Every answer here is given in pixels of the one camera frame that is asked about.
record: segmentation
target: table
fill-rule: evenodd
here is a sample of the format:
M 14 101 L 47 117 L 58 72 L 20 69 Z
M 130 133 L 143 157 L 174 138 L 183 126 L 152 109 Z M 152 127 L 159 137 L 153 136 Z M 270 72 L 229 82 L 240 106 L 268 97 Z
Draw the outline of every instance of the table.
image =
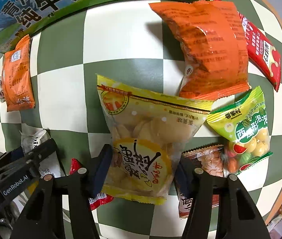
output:
M 252 21 L 282 55 L 282 22 L 264 0 L 230 0 Z M 149 2 L 123 1 L 82 11 L 60 20 L 35 35 L 31 44 L 30 74 L 36 107 L 6 112 L 0 104 L 0 155 L 20 146 L 23 130 L 45 128 L 59 147 L 67 173 L 71 158 L 83 164 L 98 155 L 111 135 L 96 90 L 96 73 L 127 85 L 176 94 L 183 77 L 180 44 L 165 23 L 151 11 Z M 2 69 L 0 54 L 0 73 Z M 240 174 L 264 220 L 282 198 L 282 82 L 279 92 L 249 62 L 249 83 L 260 85 L 265 96 L 273 156 Z M 238 95 L 215 102 L 232 103 Z M 204 124 L 186 150 L 220 143 L 221 137 Z M 66 198 L 65 213 L 68 213 Z M 217 208 L 212 210 L 211 238 L 215 235 Z M 180 238 L 186 220 L 178 216 L 173 185 L 165 204 L 155 206 L 120 198 L 93 211 L 97 229 L 105 238 Z M 67 238 L 71 225 L 65 221 Z

